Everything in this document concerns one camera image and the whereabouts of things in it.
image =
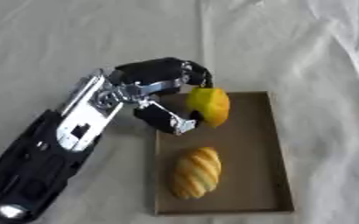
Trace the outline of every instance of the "white cloth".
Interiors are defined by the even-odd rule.
[[[359,223],[359,0],[0,0],[0,154],[93,68],[165,56],[271,91],[296,212],[151,216],[127,109],[37,223]]]

